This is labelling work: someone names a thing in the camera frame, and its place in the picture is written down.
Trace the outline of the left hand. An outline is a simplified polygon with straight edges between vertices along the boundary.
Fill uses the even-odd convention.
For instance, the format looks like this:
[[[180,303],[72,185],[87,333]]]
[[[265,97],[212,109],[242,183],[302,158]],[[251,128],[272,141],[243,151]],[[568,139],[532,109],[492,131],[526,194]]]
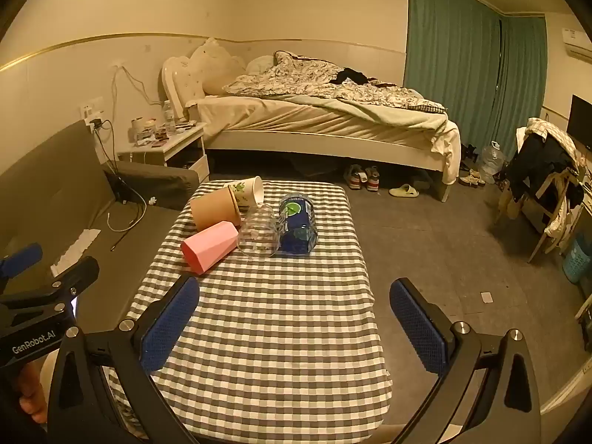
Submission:
[[[21,409],[37,424],[47,423],[47,401],[40,381],[40,371],[34,362],[25,364],[12,380],[19,395]]]

